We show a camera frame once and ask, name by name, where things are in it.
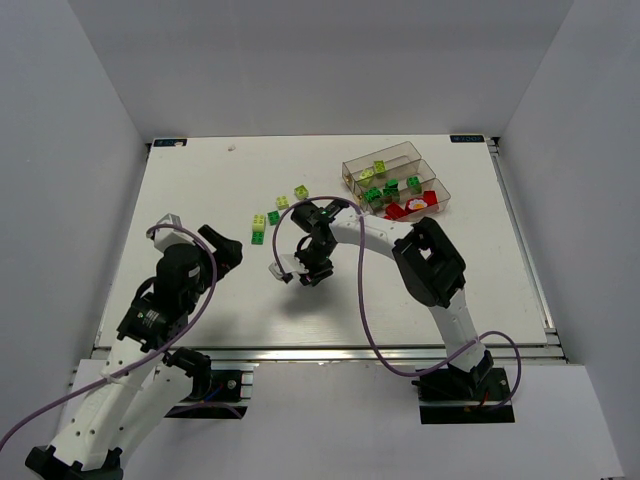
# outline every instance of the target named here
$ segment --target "red lego brick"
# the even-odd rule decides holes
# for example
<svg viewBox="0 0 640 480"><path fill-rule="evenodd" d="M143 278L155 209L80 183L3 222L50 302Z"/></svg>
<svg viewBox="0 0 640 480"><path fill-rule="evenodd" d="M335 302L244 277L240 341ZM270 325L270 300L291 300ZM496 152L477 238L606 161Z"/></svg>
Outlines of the red lego brick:
<svg viewBox="0 0 640 480"><path fill-rule="evenodd" d="M422 198L425 202L427 202L427 205L429 206L438 203L438 197L436 196L436 192L434 192L433 190L426 190L422 195Z"/></svg>
<svg viewBox="0 0 640 480"><path fill-rule="evenodd" d="M397 203L391 203L385 210L387 215L391 217L392 220L397 220L398 218L404 217L407 212L404 211Z"/></svg>

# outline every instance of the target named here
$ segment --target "white wall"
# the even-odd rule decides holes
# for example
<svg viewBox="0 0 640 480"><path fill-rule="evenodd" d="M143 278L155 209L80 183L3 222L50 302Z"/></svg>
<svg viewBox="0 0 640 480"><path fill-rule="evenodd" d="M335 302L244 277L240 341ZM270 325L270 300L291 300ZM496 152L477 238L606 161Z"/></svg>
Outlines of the white wall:
<svg viewBox="0 0 640 480"><path fill-rule="evenodd" d="M70 0L145 139L500 134L572 0Z"/></svg>
<svg viewBox="0 0 640 480"><path fill-rule="evenodd" d="M66 392L90 352L145 149L67 2L0 3L4 434ZM33 478L24 459L58 415L14 437L0 477Z"/></svg>
<svg viewBox="0 0 640 480"><path fill-rule="evenodd" d="M503 140L569 357L584 362L640 478L640 4L578 1Z"/></svg>

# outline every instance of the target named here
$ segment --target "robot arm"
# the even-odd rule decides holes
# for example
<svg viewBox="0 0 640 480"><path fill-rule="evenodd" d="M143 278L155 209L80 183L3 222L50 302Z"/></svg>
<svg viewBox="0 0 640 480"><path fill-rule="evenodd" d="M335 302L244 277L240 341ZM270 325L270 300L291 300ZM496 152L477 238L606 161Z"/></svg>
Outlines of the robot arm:
<svg viewBox="0 0 640 480"><path fill-rule="evenodd" d="M282 270L272 264L274 276L289 282L295 275L303 285L312 286L331 276L329 257L337 244L360 244L360 218L347 207L339 200L326 208L311 202L296 207L291 218L309 234L310 242L305 248L304 242L298 244L294 255L281 256ZM447 355L476 339L465 299L465 263L437 222L425 217L409 224L373 215L364 215L363 220L365 247L396 262L411 296L433 315ZM449 363L449 372L471 395L492 366L491 354L478 342Z"/></svg>
<svg viewBox="0 0 640 480"><path fill-rule="evenodd" d="M173 215L159 223L180 226ZM242 261L242 244L207 225L198 233L215 247L217 280L221 280ZM187 397L201 400L212 388L209 357L185 348L112 378L124 366L174 339L212 284L209 254L190 238L162 229L153 241L163 257L156 265L156 276L138 288L118 326L117 341L101 372L107 383L89 392L71 423L49 446L33 448L26 460L27 467L45 480L121 480L126 461L171 407ZM143 389L143 382L160 363L168 368Z"/></svg>

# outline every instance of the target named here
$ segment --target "yellow lego brick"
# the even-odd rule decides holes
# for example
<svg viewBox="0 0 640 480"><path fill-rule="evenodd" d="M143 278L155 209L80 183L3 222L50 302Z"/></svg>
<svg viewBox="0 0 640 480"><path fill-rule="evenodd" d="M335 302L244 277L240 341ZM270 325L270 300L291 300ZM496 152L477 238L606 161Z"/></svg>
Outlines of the yellow lego brick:
<svg viewBox="0 0 640 480"><path fill-rule="evenodd" d="M265 222L264 215L253 216L252 230L254 232L264 233L265 225L266 225L266 222Z"/></svg>
<svg viewBox="0 0 640 480"><path fill-rule="evenodd" d="M293 192L296 194L298 200L304 200L309 196L309 190L307 190L307 187L304 185L300 185Z"/></svg>
<svg viewBox="0 0 640 480"><path fill-rule="evenodd" d="M276 205L278 206L278 210L284 210L285 208L289 208L289 200L283 195L282 197L276 198Z"/></svg>
<svg viewBox="0 0 640 480"><path fill-rule="evenodd" d="M376 160L375 162L373 162L373 169L376 172L376 176L382 177L387 171L387 166L382 160Z"/></svg>
<svg viewBox="0 0 640 480"><path fill-rule="evenodd" d="M373 180L373 169L365 168L362 173L360 173L360 177L358 177L358 185L361 187L368 187Z"/></svg>

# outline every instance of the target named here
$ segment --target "black sticker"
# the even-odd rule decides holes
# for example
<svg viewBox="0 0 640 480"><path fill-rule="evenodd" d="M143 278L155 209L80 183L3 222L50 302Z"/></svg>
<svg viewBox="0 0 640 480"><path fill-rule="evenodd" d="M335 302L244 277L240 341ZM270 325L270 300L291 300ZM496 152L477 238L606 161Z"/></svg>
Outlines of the black sticker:
<svg viewBox="0 0 640 480"><path fill-rule="evenodd" d="M484 143L482 135L449 135L451 143Z"/></svg>
<svg viewBox="0 0 640 480"><path fill-rule="evenodd" d="M154 147L184 147L186 138L157 138L153 141Z"/></svg>

